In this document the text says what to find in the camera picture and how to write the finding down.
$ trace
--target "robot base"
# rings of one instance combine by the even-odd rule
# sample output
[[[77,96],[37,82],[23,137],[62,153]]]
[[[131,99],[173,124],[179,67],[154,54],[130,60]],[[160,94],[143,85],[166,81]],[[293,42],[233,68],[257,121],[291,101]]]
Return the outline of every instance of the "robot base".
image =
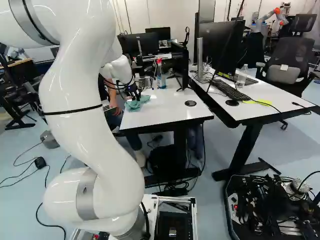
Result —
[[[163,197],[145,194],[142,202],[148,212],[151,235],[149,240],[154,240],[155,235],[161,239],[198,240],[197,202],[195,198]],[[107,239],[118,240],[118,238],[111,235],[103,238],[103,240]],[[76,229],[69,240],[92,240],[92,234],[84,230]]]

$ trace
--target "yellow sticky note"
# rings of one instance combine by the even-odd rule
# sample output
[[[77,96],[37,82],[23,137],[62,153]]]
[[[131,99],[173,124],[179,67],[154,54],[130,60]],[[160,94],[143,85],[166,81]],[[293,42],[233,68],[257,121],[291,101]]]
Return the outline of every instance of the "yellow sticky note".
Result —
[[[272,105],[272,101],[264,100],[264,99],[258,99],[256,101],[249,100],[249,101],[242,101],[242,102],[245,104],[261,104],[267,107],[270,107],[269,105]]]

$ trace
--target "computer monitor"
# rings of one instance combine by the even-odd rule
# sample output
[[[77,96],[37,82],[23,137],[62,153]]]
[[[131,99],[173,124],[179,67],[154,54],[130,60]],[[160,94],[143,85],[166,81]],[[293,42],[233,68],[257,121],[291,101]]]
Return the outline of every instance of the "computer monitor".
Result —
[[[201,23],[212,23],[211,20],[202,20]],[[194,47],[193,47],[193,63],[198,62],[198,47],[197,47],[197,38],[199,38],[199,12],[194,14]]]
[[[231,21],[237,21],[237,20],[243,20],[244,17],[243,16],[239,16],[239,17],[232,17]]]
[[[140,54],[138,42],[140,42],[143,56],[156,55],[159,52],[158,35],[156,32],[118,35],[117,37],[123,54],[129,54],[131,57]]]
[[[175,60],[173,70],[175,73],[182,75],[176,77],[181,90],[188,88],[189,85],[189,51],[186,46],[180,45],[179,43],[171,43],[171,55]]]
[[[157,33],[158,41],[171,39],[171,30],[170,30],[169,26],[146,28],[145,32],[146,33]]]
[[[199,37],[203,38],[203,62],[207,62],[219,75],[234,76],[245,21],[200,23]]]

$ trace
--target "plastic bottle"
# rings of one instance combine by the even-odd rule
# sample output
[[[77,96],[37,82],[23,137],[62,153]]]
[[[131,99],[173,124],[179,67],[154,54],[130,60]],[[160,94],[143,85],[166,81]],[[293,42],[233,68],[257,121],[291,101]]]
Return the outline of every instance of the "plastic bottle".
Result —
[[[240,74],[238,75],[238,79],[235,83],[236,87],[241,89],[246,84],[247,79],[247,72],[248,72],[248,64],[244,64],[243,67],[240,69]]]
[[[158,58],[156,60],[157,68],[156,68],[156,79],[159,89],[165,89],[167,87],[166,84],[166,76],[164,74],[164,71],[162,69],[162,59]]]

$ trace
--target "jeans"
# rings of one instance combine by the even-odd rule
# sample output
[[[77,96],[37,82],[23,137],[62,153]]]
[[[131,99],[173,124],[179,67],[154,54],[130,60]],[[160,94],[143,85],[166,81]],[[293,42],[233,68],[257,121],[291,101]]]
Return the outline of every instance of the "jeans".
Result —
[[[124,112],[122,111],[120,115],[114,116],[112,115],[111,111],[107,111],[104,113],[104,115],[106,117],[106,121],[109,126],[113,125],[113,126],[120,127],[122,118],[124,116]],[[126,134],[125,137],[134,151],[138,151],[142,149],[142,143],[138,134],[129,133],[129,134]]]

